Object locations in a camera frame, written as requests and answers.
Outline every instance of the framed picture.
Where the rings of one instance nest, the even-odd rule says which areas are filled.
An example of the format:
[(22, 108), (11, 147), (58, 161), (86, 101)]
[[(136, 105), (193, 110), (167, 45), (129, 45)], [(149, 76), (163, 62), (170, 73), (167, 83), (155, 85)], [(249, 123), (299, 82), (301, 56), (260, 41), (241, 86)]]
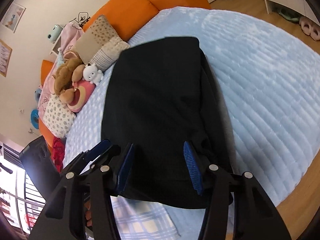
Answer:
[(12, 49), (0, 40), (0, 74), (4, 77), (7, 75), (11, 52)]
[(13, 2), (4, 16), (2, 25), (12, 30), (14, 33), (25, 10), (25, 7)]

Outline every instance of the metal screw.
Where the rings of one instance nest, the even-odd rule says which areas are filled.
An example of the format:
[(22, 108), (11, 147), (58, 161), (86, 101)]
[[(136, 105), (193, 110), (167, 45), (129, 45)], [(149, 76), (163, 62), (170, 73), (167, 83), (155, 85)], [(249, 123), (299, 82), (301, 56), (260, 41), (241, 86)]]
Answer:
[(69, 172), (66, 174), (67, 179), (72, 179), (74, 176), (75, 176), (75, 174), (73, 172)]
[(215, 164), (211, 164), (211, 165), (209, 166), (209, 169), (210, 169), (211, 171), (217, 171), (217, 170), (219, 169), (219, 167), (218, 167), (217, 165), (215, 165)]
[(253, 177), (252, 173), (251, 173), (251, 172), (248, 172), (248, 171), (246, 171), (246, 172), (244, 173), (244, 176), (245, 176), (247, 179), (251, 179), (251, 178)]
[(102, 172), (106, 172), (106, 171), (109, 171), (109, 170), (110, 170), (110, 167), (107, 166), (107, 165), (101, 166), (101, 168), (100, 168), (100, 171), (102, 171)]

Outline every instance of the red cloth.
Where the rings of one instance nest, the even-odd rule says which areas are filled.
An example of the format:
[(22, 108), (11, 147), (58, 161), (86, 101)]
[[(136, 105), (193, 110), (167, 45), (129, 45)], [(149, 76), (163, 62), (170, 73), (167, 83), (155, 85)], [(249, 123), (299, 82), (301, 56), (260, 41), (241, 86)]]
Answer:
[(65, 145), (61, 141), (60, 138), (54, 137), (53, 138), (53, 145), (52, 145), (52, 155), (53, 155), (53, 162), (59, 172), (63, 169), (63, 159), (64, 159), (64, 151)]

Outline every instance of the pink blanket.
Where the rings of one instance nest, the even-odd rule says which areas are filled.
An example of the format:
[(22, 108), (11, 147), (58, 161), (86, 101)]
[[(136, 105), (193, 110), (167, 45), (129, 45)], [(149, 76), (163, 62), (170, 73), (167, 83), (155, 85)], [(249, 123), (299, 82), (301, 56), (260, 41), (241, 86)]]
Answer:
[[(73, 46), (76, 44), (76, 41), (84, 34), (83, 30), (74, 23), (68, 23), (62, 33), (61, 33), (61, 50), (63, 51), (63, 55), (67, 52), (72, 50)], [(39, 110), (39, 117), (43, 121), (43, 116), (45, 109), (47, 107), (49, 98), (50, 98), (50, 90), (49, 90), (49, 82), (48, 80), (50, 77), (56, 72), (57, 60), (55, 61), (50, 73), (46, 77), (43, 85), (43, 89), (40, 95), (39, 103), (38, 103), (38, 110)]]

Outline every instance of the white wall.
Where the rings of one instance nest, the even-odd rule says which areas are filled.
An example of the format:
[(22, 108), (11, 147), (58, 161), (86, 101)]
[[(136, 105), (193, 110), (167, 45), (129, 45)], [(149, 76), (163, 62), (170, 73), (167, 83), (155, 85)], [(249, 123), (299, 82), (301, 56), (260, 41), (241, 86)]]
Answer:
[(0, 75), (1, 134), (21, 146), (37, 137), (28, 131), (30, 113), (37, 106), (34, 92), (40, 83), (41, 62), (52, 49), (47, 34), (55, 24), (66, 24), (79, 12), (93, 15), (107, 1), (15, 0), (27, 9), (15, 33), (0, 26), (0, 39), (12, 48), (7, 77)]

